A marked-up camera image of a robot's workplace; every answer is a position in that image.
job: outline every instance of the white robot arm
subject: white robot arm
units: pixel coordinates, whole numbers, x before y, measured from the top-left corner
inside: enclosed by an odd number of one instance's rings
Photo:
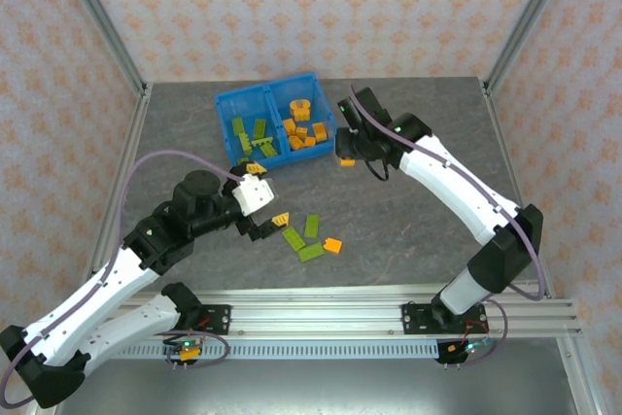
[[[257,171],[259,175],[247,172]],[[194,239],[235,224],[251,240],[281,227],[255,225],[252,215],[275,197],[265,169],[245,162],[231,169],[239,182],[208,171],[190,172],[171,201],[162,203],[123,239],[116,256],[67,300],[26,328],[0,332],[0,347],[11,360],[0,385],[15,368],[42,408],[54,406],[85,377],[123,347],[149,335],[196,326],[200,301],[183,285],[169,284],[146,305],[116,319],[107,317],[129,297],[192,253]],[[17,404],[5,403],[5,408]]]
[[[335,152],[339,157],[361,159],[386,181],[388,166],[420,182],[466,225],[482,249],[433,300],[430,313],[421,317],[422,329],[430,324],[440,331],[464,327],[465,314],[477,304],[502,292],[532,259],[537,260],[542,213],[534,206],[519,209],[496,193],[453,157],[431,129],[411,114],[393,120],[364,88],[339,102],[349,127],[337,129]],[[385,178],[369,165],[381,161]]]

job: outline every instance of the gray floor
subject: gray floor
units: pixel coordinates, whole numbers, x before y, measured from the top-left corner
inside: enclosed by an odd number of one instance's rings
[[[572,415],[552,339],[514,340],[489,361],[443,371],[422,360],[226,361],[171,372],[110,361],[62,415]]]
[[[479,83],[475,78],[323,80],[336,103],[347,86],[370,86],[397,117],[411,112],[485,183],[514,197]],[[138,156],[178,149],[229,167],[214,96],[242,83],[155,85]],[[125,213],[130,225],[169,199],[174,186],[196,166],[165,157],[151,162],[133,181]],[[254,289],[437,283],[449,281],[478,250],[467,229],[433,195],[394,171],[377,181],[362,164],[337,167],[334,156],[270,171],[279,198],[258,221],[283,211],[302,229],[305,216],[321,216],[320,236],[343,241],[342,253],[301,263],[282,235],[252,243],[235,228],[196,242],[194,255],[151,286],[183,281],[191,289]]]

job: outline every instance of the gray table surface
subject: gray table surface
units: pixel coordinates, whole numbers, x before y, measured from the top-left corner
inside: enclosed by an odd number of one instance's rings
[[[475,78],[321,80],[338,125],[336,103],[352,83],[370,86],[395,118],[411,112],[426,122],[466,167],[514,198],[509,175],[480,86]],[[247,83],[158,84],[154,86],[138,156],[177,149],[230,166],[214,96]],[[161,157],[140,170],[130,186],[124,213],[128,225],[149,215],[193,162]],[[319,214],[320,238],[343,241],[341,254],[301,263],[280,233],[251,242],[230,228],[199,238],[194,254],[151,285],[159,290],[183,281],[193,290],[332,287],[446,282],[460,272],[479,245],[453,213],[400,172],[377,181],[362,164],[340,168],[333,155],[269,172],[278,199],[257,221],[290,212],[303,231],[305,217]]]

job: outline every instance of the orange patterned wall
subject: orange patterned wall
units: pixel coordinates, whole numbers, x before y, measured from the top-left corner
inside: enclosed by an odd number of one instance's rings
[[[0,0],[0,329],[84,280],[134,102],[80,0]]]
[[[622,403],[622,0],[551,0],[495,97],[543,256]]]
[[[103,0],[147,81],[485,78],[527,0]]]

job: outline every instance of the blue plastic bin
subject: blue plastic bin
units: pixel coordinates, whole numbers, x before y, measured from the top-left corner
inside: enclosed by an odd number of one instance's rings
[[[266,168],[276,167],[285,164],[286,153],[283,147],[285,130],[283,125],[277,127],[274,124],[274,113],[271,103],[268,101],[268,91],[263,85],[245,87],[235,91],[223,92],[216,96],[216,110],[223,134],[225,135],[226,153],[231,161],[231,166],[237,165],[237,160],[241,157],[248,157],[250,160],[261,161],[261,165]],[[253,148],[253,153],[246,156],[242,151],[240,138],[233,134],[231,121],[236,117],[241,117],[244,122],[244,130],[253,140],[253,128],[256,119],[265,119],[265,136],[271,136],[272,146],[278,153],[274,157],[265,157],[259,147]]]
[[[313,136],[313,123],[321,122],[327,131],[327,141],[298,151],[290,149],[283,120],[292,118],[290,103],[295,99],[308,99],[311,102],[311,120],[297,121],[296,126],[308,128],[309,136]],[[315,73],[218,94],[216,108],[225,134],[226,152],[232,165],[236,165],[237,159],[244,157],[239,138],[233,135],[231,126],[231,120],[236,117],[242,118],[251,139],[255,119],[267,120],[265,136],[275,137],[272,146],[279,155],[265,157],[259,148],[255,148],[250,156],[251,160],[260,162],[266,168],[325,155],[334,149],[336,123]]]

